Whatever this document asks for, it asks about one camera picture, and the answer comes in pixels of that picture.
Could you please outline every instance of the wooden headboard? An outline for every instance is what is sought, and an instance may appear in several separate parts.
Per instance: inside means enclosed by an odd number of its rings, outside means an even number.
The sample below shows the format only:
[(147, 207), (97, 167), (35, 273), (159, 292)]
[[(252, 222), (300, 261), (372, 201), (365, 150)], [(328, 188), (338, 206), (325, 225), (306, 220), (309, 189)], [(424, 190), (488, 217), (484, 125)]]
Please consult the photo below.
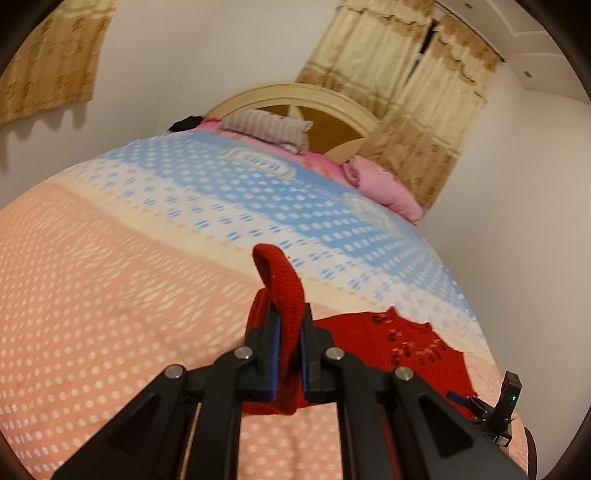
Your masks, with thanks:
[(265, 109), (314, 121), (310, 149), (337, 163), (355, 155), (378, 125), (378, 118), (341, 93), (304, 83), (263, 85), (220, 103), (207, 115), (222, 119), (243, 109)]

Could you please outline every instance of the striped pillow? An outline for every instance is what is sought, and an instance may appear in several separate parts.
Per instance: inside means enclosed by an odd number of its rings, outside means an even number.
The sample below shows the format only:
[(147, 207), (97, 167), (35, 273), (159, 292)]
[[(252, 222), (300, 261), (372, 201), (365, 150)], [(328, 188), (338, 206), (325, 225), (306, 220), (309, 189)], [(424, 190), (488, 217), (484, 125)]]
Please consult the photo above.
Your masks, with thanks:
[(314, 122), (276, 115), (264, 110), (238, 110), (220, 123), (220, 128), (249, 135), (275, 145), (290, 144), (304, 150), (308, 145), (307, 132)]

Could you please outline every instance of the red towel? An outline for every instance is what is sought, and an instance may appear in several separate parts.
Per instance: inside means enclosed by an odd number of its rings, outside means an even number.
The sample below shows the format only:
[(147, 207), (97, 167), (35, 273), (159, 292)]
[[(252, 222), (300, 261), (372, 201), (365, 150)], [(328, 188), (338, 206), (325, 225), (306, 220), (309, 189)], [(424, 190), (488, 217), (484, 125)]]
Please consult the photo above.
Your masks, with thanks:
[[(305, 308), (304, 289), (279, 248), (259, 244), (252, 255), (265, 288), (255, 296), (246, 330), (264, 323), (272, 301), (281, 315), (281, 346), (275, 401), (247, 403), (244, 412), (292, 415), (297, 408), (310, 405), (304, 400), (301, 389), (298, 348)], [(392, 371), (404, 365), (411, 367), (442, 396), (448, 390), (467, 397), (476, 395), (463, 354), (446, 345), (429, 323), (411, 322), (390, 308), (383, 313), (345, 313), (317, 320), (314, 324), (330, 330), (335, 345), (358, 356), (370, 367)], [(466, 417), (473, 418), (468, 409), (453, 405)]]
[(304, 287), (289, 260), (275, 245), (256, 245), (252, 257), (265, 288), (255, 296), (246, 331), (265, 322), (269, 302), (272, 301), (281, 315), (279, 381), (277, 395), (272, 403), (246, 403), (243, 411), (253, 415), (293, 415), (298, 400), (303, 402), (298, 342), (306, 307)]

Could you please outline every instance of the ceiling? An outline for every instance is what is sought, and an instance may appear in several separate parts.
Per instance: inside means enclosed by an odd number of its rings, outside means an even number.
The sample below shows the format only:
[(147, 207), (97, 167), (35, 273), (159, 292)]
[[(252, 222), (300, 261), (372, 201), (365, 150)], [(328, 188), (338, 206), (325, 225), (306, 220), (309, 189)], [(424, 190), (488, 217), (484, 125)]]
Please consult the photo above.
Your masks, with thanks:
[(440, 3), (500, 53), (525, 88), (591, 103), (558, 45), (515, 0), (441, 0)]

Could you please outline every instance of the beige curtain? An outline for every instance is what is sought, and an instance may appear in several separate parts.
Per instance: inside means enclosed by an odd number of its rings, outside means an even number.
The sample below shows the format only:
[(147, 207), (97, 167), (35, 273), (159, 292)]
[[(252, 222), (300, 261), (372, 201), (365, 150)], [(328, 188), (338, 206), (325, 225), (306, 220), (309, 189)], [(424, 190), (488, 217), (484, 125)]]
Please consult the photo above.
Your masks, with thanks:
[(92, 99), (116, 0), (65, 0), (18, 50), (0, 79), (0, 125)]
[(396, 174), (430, 208), (486, 104), (498, 60), (464, 23), (444, 17), (360, 154)]
[(434, 0), (341, 0), (297, 81), (342, 92), (382, 118), (417, 60)]

